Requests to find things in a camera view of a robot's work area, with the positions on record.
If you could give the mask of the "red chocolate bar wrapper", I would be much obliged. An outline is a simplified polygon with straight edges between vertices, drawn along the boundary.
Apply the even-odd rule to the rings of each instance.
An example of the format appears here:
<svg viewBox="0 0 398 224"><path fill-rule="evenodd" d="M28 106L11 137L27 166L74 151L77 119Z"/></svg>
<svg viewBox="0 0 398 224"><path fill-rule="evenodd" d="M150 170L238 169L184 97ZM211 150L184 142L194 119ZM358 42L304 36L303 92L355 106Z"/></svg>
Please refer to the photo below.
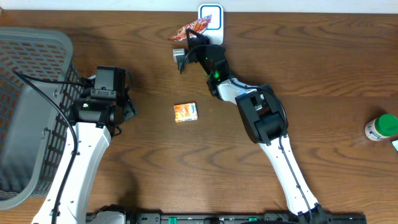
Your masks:
<svg viewBox="0 0 398 224"><path fill-rule="evenodd" d="M202 34L207 30L212 15L201 17L189 24L184 25L179 30L177 30L168 40L172 41L182 41L187 39L187 37L195 37L196 34Z"/></svg>

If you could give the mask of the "small orange snack box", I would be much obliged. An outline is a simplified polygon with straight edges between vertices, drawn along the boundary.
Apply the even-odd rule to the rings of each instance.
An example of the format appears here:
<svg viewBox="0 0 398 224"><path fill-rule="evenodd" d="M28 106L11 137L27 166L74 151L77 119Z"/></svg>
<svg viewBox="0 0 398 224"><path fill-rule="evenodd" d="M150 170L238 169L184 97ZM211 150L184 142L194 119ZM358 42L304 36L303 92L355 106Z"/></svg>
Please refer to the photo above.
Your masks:
<svg viewBox="0 0 398 224"><path fill-rule="evenodd" d="M174 105L174 112L176 123L195 121L198 119L197 105L194 102Z"/></svg>

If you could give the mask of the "green lid jar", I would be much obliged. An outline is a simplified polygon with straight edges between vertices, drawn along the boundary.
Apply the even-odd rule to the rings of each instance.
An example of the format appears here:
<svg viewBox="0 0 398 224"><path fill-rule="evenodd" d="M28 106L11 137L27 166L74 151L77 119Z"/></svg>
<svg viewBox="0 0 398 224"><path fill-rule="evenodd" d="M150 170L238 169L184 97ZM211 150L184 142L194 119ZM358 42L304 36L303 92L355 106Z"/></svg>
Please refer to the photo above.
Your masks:
<svg viewBox="0 0 398 224"><path fill-rule="evenodd" d="M364 127L365 135L372 141L382 141L397 134L397 117L384 114Z"/></svg>

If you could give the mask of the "light green tissue pack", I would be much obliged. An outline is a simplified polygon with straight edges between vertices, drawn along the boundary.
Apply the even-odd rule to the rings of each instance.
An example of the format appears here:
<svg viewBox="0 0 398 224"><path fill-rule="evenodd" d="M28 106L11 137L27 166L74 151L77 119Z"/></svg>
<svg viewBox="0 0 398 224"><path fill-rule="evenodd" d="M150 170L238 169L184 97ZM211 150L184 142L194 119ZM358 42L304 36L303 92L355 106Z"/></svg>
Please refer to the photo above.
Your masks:
<svg viewBox="0 0 398 224"><path fill-rule="evenodd" d="M392 141L392 145L394 146L396 151L398 151L398 140Z"/></svg>

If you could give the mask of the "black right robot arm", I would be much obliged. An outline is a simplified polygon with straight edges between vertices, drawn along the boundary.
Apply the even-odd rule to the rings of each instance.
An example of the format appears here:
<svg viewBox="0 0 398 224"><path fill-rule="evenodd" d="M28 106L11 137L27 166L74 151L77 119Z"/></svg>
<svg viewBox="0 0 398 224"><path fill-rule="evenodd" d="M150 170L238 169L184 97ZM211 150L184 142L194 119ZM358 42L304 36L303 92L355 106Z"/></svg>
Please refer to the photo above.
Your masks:
<svg viewBox="0 0 398 224"><path fill-rule="evenodd" d="M225 49L211 44L209 37L186 30L188 54L180 65L198 62L208 76L212 96L237 106L249 139L268 157L284 191L289 211L299 223L327 223L326 213L309 189L295 160L288 136L283 104L270 85L253 86L240 82L232 73Z"/></svg>

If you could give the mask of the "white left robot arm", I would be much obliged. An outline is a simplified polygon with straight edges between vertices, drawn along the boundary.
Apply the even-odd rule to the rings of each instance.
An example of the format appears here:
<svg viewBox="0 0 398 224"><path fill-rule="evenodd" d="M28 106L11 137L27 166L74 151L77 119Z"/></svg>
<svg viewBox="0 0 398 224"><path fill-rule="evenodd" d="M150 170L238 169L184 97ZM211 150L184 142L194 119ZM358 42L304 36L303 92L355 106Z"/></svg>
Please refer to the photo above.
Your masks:
<svg viewBox="0 0 398 224"><path fill-rule="evenodd" d="M88 213L87 206L101 158L121 134L120 125L137 114L128 95L131 73L99 66L84 84L68 109L62 158L33 223L129 223L127 212L115 205L95 213Z"/></svg>

